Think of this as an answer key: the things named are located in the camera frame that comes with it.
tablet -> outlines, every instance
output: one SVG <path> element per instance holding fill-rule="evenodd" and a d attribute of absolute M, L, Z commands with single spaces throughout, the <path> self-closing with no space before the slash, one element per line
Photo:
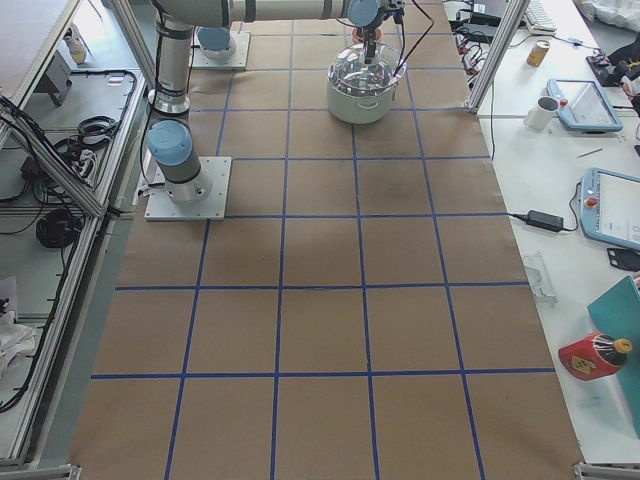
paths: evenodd
<path fill-rule="evenodd" d="M 587 170 L 580 224 L 587 237 L 640 250 L 640 178 L 601 168 Z"/>
<path fill-rule="evenodd" d="M 588 133 L 622 130 L 622 122 L 595 80 L 551 79 L 547 91 L 558 101 L 567 99 L 567 106 L 558 109 L 558 118 L 568 130 Z"/>

pot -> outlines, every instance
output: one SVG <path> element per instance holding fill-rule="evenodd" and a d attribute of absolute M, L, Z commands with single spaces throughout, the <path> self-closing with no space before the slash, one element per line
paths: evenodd
<path fill-rule="evenodd" d="M 329 67 L 327 106 L 347 123 L 372 123 L 384 117 L 393 105 L 396 88 L 405 65 L 394 75 L 400 53 L 390 45 L 378 43 L 369 65 L 364 63 L 362 44 L 343 50 Z"/>

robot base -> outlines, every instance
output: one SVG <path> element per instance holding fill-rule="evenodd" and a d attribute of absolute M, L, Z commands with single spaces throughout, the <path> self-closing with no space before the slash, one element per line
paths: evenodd
<path fill-rule="evenodd" d="M 199 48 L 193 50 L 193 68 L 199 70 L 245 70 L 249 58 L 249 32 L 230 32 L 236 42 L 236 51 L 224 60 L 214 60 L 207 57 Z"/>
<path fill-rule="evenodd" d="M 222 220 L 227 206 L 227 191 L 231 174 L 231 157 L 200 157 L 203 170 L 213 181 L 205 198 L 189 203 L 174 202 L 164 190 L 152 190 L 144 217 L 147 220 Z M 160 169 L 154 182 L 164 182 Z"/>

keyboard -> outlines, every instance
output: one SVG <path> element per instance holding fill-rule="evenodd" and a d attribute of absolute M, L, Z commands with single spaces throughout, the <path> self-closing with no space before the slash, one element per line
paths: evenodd
<path fill-rule="evenodd" d="M 556 25 L 547 15 L 541 0 L 529 0 L 529 6 L 524 13 L 524 23 L 527 30 L 534 34 L 553 35 L 556 33 Z"/>

teal box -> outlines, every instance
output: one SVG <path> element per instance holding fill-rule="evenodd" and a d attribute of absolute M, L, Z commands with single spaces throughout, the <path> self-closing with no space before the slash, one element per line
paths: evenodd
<path fill-rule="evenodd" d="M 627 276 L 587 307 L 598 330 L 613 338 L 628 338 L 633 351 L 616 374 L 640 437 L 640 292 Z"/>

